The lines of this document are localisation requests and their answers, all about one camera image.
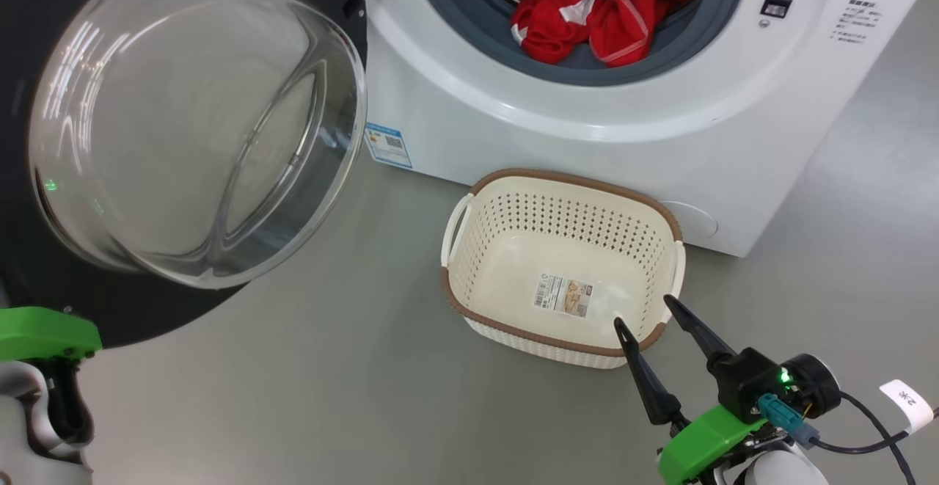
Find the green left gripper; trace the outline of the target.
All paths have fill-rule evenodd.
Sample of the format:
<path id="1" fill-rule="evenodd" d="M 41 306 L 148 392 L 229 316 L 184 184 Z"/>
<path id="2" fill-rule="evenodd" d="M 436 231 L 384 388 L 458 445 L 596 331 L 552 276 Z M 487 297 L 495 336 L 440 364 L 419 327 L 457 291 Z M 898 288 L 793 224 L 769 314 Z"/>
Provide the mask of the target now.
<path id="1" fill-rule="evenodd" d="M 103 348 L 93 322 L 46 307 L 1 309 L 1 361 L 81 360 Z"/>

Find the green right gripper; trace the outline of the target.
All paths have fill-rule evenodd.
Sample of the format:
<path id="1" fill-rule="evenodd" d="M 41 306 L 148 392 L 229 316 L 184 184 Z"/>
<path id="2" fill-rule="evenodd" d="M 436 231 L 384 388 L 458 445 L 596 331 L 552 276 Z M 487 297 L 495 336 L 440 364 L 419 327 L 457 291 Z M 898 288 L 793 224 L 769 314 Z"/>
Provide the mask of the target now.
<path id="1" fill-rule="evenodd" d="M 707 368 L 713 368 L 718 362 L 737 355 L 730 345 L 677 297 L 664 295 L 664 303 L 674 321 L 691 335 L 701 349 Z M 648 421 L 657 426 L 683 427 L 678 398 L 668 392 L 654 374 L 622 318 L 615 318 L 615 332 Z M 679 431 L 662 449 L 658 458 L 658 472 L 662 481 L 666 484 L 724 484 L 723 475 L 717 471 L 722 459 L 765 422 L 764 418 L 759 417 L 754 423 L 745 423 L 724 407 L 715 406 Z"/>

